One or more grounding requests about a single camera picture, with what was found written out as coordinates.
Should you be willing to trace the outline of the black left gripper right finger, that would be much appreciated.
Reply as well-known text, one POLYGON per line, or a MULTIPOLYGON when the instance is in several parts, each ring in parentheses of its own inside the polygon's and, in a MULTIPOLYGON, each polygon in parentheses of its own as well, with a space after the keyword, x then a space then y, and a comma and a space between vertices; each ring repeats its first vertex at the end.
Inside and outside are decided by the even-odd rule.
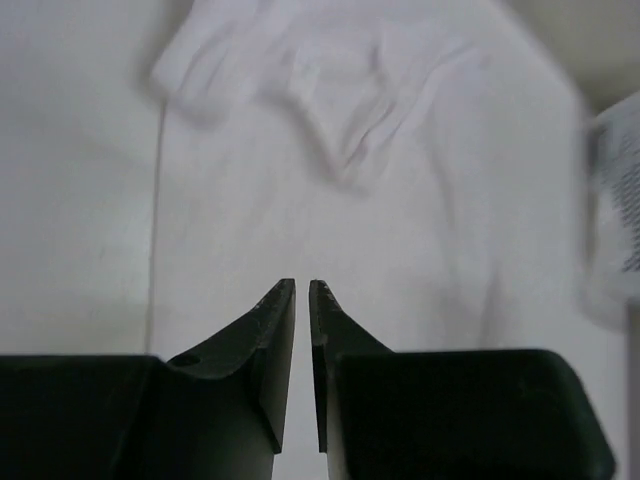
POLYGON ((392 350, 342 309, 325 281, 310 282, 308 300, 319 451, 326 455, 330 479, 350 479, 337 387, 339 362, 344 356, 392 350))

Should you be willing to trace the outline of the white tank top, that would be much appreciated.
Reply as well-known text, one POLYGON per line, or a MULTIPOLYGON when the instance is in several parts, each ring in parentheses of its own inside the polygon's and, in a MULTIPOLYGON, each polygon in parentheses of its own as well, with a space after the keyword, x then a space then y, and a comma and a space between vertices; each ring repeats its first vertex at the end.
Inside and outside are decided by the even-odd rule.
POLYGON ((401 349, 587 331, 580 105, 493 3, 196 1, 151 79, 154 352, 281 277, 401 349))

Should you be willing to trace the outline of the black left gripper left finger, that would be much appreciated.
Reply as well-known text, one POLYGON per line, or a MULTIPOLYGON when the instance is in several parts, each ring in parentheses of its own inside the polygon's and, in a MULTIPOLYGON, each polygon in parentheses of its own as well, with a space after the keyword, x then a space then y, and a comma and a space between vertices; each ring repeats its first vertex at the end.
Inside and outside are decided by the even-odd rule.
POLYGON ((269 479, 281 453, 296 287, 278 281, 240 318, 170 361, 167 479, 269 479))

